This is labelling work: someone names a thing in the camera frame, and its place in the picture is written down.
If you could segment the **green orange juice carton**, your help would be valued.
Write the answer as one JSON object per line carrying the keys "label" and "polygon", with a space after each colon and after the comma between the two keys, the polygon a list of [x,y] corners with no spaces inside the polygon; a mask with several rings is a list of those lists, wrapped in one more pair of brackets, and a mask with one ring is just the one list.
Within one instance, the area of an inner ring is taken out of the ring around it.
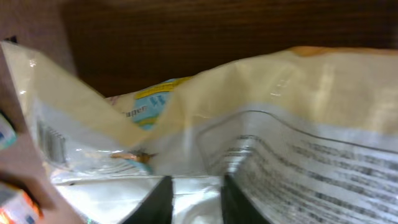
{"label": "green orange juice carton", "polygon": [[1,224],[36,224],[41,219],[41,209],[24,190],[1,182]]}

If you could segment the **teal small drink carton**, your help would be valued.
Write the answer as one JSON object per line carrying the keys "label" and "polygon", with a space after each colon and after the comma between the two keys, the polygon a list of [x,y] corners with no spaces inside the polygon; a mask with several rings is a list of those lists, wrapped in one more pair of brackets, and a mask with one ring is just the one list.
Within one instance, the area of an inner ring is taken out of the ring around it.
{"label": "teal small drink carton", "polygon": [[0,123],[0,149],[6,149],[9,146],[13,145],[17,139],[17,134],[12,127],[11,123],[6,119],[6,117],[1,114],[1,123]]}

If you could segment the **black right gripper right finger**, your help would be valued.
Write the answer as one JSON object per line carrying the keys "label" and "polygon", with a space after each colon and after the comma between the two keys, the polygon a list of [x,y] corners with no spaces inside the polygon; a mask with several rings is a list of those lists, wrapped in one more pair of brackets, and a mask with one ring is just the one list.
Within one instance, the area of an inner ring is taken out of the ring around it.
{"label": "black right gripper right finger", "polygon": [[224,175],[221,187],[224,224],[270,224],[247,199],[230,175]]}

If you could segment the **cream yellow snack bag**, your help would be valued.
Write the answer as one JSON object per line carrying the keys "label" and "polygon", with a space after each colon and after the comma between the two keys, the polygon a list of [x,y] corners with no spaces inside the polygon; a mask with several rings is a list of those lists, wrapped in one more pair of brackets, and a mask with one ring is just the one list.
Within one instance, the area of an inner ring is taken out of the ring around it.
{"label": "cream yellow snack bag", "polygon": [[397,52],[297,47],[105,98],[1,43],[50,182],[122,223],[165,176],[172,223],[223,223],[230,175],[270,223],[397,222]]}

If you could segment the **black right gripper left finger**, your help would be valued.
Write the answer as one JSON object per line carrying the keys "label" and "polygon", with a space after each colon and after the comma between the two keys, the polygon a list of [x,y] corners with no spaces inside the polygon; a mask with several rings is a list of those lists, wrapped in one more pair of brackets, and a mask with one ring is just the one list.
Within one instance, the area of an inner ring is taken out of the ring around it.
{"label": "black right gripper left finger", "polygon": [[165,176],[122,224],[171,224],[174,186]]}

